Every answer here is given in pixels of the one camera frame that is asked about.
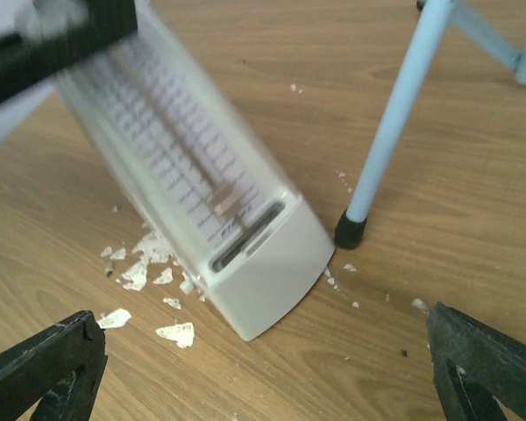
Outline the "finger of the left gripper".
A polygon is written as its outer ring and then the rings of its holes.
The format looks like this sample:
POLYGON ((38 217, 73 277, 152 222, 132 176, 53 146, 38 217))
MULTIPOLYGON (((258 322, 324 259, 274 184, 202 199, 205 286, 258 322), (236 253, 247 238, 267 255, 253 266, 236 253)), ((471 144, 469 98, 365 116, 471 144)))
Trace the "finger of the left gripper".
POLYGON ((0 105, 137 31, 133 1, 31 1, 0 34, 0 105))

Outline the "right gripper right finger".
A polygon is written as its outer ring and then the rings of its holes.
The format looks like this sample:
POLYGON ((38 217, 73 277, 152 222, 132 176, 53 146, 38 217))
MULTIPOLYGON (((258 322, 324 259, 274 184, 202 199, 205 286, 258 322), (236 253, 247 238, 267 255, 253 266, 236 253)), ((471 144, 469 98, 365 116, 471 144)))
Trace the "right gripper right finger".
POLYGON ((446 419, 526 420, 526 345, 440 302, 426 325, 446 419))

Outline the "white metronome body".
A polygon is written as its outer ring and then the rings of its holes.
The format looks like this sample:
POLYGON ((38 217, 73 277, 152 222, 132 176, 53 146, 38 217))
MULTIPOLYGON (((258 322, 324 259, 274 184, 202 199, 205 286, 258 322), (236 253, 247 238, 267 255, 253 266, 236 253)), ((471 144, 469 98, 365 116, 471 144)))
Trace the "white metronome body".
POLYGON ((243 340, 308 294, 334 252, 303 193, 145 1, 138 30, 57 89, 141 217, 243 340))

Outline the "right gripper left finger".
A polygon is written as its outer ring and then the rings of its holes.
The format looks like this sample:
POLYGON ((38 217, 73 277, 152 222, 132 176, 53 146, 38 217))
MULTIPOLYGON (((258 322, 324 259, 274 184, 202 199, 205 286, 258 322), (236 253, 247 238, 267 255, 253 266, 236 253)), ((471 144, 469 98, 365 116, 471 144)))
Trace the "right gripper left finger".
POLYGON ((80 310, 0 353, 0 420, 88 420, 108 356, 105 334, 80 310))

